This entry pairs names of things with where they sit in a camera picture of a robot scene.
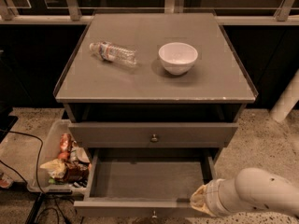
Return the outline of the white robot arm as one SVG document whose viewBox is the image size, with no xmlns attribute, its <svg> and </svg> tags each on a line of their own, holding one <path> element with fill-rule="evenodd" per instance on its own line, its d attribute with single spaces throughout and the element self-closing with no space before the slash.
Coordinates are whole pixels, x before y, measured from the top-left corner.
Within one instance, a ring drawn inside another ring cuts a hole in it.
<svg viewBox="0 0 299 224">
<path fill-rule="evenodd" d="M 212 217 L 277 212 L 299 217 L 299 71 L 269 111 L 247 111 L 241 130 L 217 164 L 221 179 L 201 186 L 191 207 Z"/>
</svg>

